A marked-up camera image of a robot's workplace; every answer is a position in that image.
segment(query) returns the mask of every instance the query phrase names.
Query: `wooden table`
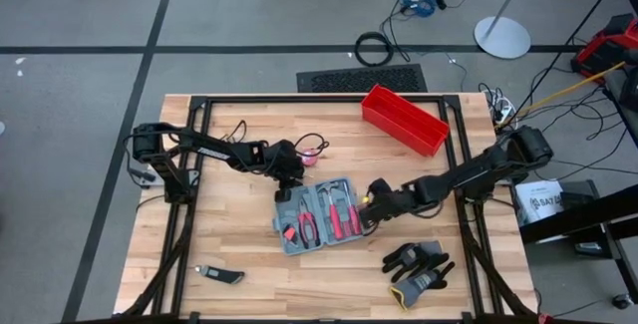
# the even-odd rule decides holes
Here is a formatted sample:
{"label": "wooden table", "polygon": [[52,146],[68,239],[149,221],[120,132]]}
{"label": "wooden table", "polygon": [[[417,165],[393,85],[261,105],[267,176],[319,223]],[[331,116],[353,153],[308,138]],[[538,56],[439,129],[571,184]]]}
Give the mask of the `wooden table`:
{"label": "wooden table", "polygon": [[[475,156],[495,140],[485,97],[459,97]],[[188,95],[167,95],[160,120],[184,126],[189,101]],[[418,106],[438,116],[435,105]],[[462,162],[454,116],[449,117],[457,159]],[[378,177],[397,187],[424,174],[448,169],[443,148],[432,158],[418,155],[364,122],[360,106],[354,103],[215,104],[209,133],[219,138],[230,133],[240,120],[248,123],[247,141],[294,142],[306,133],[320,133],[331,145],[317,165],[307,169],[304,182],[346,175],[359,197]],[[434,219],[403,215],[383,222],[369,237],[286,256],[272,229],[276,186],[270,178],[234,171],[224,162],[204,161],[181,316],[198,311],[202,318],[458,319],[462,311],[473,311],[452,196]],[[145,190],[142,200],[161,192],[162,188]],[[495,195],[511,201],[505,188],[498,188]],[[140,208],[116,311],[129,307],[155,274],[168,210],[160,199]],[[496,268],[523,302],[535,310],[533,285],[512,208],[491,201],[484,206],[484,217]],[[446,278],[447,289],[427,291],[413,309],[404,312],[390,297],[390,275],[381,273],[381,259],[405,242],[422,240],[439,240],[457,267]],[[198,264],[243,270],[246,277],[237,285],[223,284],[197,274],[193,268]],[[483,301],[489,303],[485,278],[477,266]],[[168,279],[168,288],[172,281],[173,277]],[[171,291],[165,295],[167,311]],[[485,309],[489,312],[491,306],[486,304]]]}

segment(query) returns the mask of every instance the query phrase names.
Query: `pink object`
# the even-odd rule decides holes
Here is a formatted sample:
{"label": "pink object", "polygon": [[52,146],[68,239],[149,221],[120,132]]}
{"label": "pink object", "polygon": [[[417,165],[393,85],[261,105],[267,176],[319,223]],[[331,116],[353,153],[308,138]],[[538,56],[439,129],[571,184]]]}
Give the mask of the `pink object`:
{"label": "pink object", "polygon": [[[305,155],[315,155],[317,153],[317,150],[315,149],[309,149],[309,150],[304,150],[303,152]],[[312,166],[315,165],[317,163],[317,160],[319,159],[317,156],[302,156],[301,157],[301,161],[303,162],[303,165],[305,166]]]}

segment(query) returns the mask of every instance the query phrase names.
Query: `pliers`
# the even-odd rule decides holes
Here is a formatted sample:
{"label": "pliers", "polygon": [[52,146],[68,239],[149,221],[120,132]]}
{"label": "pliers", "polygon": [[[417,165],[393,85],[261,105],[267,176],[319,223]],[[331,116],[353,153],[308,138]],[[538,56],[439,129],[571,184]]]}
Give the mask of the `pliers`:
{"label": "pliers", "polygon": [[320,241],[319,231],[317,231],[317,222],[315,221],[315,216],[308,210],[308,204],[302,195],[299,200],[299,236],[301,237],[303,247],[308,249],[308,239],[311,239],[311,237],[309,237],[306,233],[306,224],[310,225],[312,238],[315,240],[315,246],[319,246]]}

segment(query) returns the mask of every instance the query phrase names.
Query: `red plastic bin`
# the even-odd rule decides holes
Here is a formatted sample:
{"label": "red plastic bin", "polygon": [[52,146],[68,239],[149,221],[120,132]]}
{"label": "red plastic bin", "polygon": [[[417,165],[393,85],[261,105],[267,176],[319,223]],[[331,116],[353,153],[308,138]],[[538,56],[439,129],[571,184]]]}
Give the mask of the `red plastic bin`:
{"label": "red plastic bin", "polygon": [[423,156],[433,156],[450,126],[380,86],[361,102],[363,119]]}

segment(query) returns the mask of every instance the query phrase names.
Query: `screwdriver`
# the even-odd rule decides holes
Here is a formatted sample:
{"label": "screwdriver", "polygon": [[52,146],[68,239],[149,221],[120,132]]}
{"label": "screwdriver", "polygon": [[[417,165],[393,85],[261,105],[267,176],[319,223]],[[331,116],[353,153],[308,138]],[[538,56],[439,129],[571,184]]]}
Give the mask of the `screwdriver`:
{"label": "screwdriver", "polygon": [[335,202],[332,200],[332,195],[330,194],[330,187],[323,188],[323,190],[328,193],[328,201],[330,205],[328,206],[330,210],[330,221],[332,222],[332,226],[335,228],[335,238],[343,239],[343,232],[341,231],[341,220],[339,220],[339,211],[337,211],[337,207],[335,206]]}
{"label": "screwdriver", "polygon": [[359,213],[357,208],[352,204],[350,200],[350,192],[348,192],[348,183],[343,182],[343,187],[346,190],[346,199],[348,199],[348,212],[350,213],[350,223],[352,224],[352,230],[355,234],[361,234],[361,224],[359,224]]}

